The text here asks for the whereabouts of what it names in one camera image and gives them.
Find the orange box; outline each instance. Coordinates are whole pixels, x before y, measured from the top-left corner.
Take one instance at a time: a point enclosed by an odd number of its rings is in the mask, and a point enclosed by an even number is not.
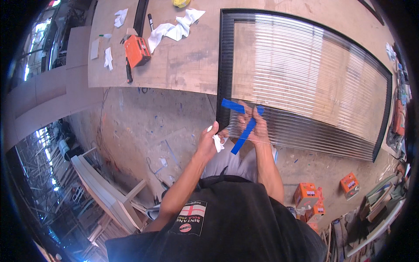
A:
[[[316,186],[313,183],[300,183],[294,193],[297,209],[311,209],[318,200]]]
[[[318,234],[318,226],[317,223],[307,223]]]
[[[360,184],[354,173],[349,173],[346,177],[341,179],[341,187],[344,191],[346,200],[351,199],[361,189]]]
[[[305,221],[307,223],[318,222],[326,214],[322,201],[318,201],[312,209],[305,212]]]

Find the black t-shirt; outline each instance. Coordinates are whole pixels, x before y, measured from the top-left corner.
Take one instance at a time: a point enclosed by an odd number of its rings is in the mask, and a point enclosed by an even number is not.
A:
[[[159,232],[106,241],[114,261],[316,261],[319,235],[262,184],[222,181],[193,192]]]

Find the wooden stick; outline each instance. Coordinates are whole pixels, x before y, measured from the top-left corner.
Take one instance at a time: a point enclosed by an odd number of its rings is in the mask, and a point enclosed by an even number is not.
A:
[[[145,179],[141,180],[140,183],[138,183],[138,185],[136,185],[134,187],[133,190],[131,190],[126,197],[128,198],[128,201],[132,200],[145,186],[146,186],[146,182]]]
[[[95,149],[96,149],[96,147],[93,147],[92,149],[89,149],[87,152],[85,152],[84,154],[82,154],[82,156],[88,155],[90,152],[92,152]]]
[[[321,239],[327,245],[327,239],[326,239],[326,234],[324,233],[324,230],[321,232]]]
[[[327,252],[329,252],[330,249],[330,235],[332,233],[332,224],[329,224],[329,242],[327,244]]]

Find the blue tape scrap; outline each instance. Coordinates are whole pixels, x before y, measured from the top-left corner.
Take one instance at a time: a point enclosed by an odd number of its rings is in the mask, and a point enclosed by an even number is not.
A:
[[[239,113],[244,114],[244,106],[233,102],[233,101],[229,101],[227,99],[223,99],[221,102],[221,105],[227,108],[230,108],[234,111],[237,111]],[[265,109],[261,106],[257,106],[256,107],[258,110],[259,115],[262,115],[263,112],[265,111]],[[243,146],[244,142],[247,140],[247,137],[250,135],[250,132],[252,132],[252,130],[255,128],[256,126],[256,120],[252,117],[249,121],[249,123],[246,126],[246,129],[243,131],[243,133],[240,135],[239,139],[237,140],[236,144],[234,145],[234,147],[231,149],[231,152],[233,154],[237,154],[238,151],[240,150],[240,148]]]

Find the plywood table top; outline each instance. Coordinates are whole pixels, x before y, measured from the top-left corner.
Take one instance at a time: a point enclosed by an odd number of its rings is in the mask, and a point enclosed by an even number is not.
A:
[[[163,37],[144,66],[132,69],[134,81],[127,83],[124,46],[120,44],[127,28],[134,24],[138,0],[99,0],[93,18],[90,46],[100,34],[112,34],[110,39],[101,37],[98,58],[88,62],[89,87],[149,87],[217,94],[218,48],[221,8],[257,8],[276,10],[301,16],[329,26],[354,39],[372,52],[392,71],[392,64],[385,52],[385,44],[394,39],[387,26],[355,0],[191,0],[188,8],[206,13],[198,24],[191,25],[188,37],[176,42]],[[128,8],[125,23],[114,26],[114,13]],[[177,24],[176,16],[185,15],[184,8],[174,8],[169,0],[150,0],[147,13],[153,16],[154,27],[162,23]],[[143,37],[148,39],[150,27],[146,18]],[[104,50],[110,47],[113,71],[104,67]]]

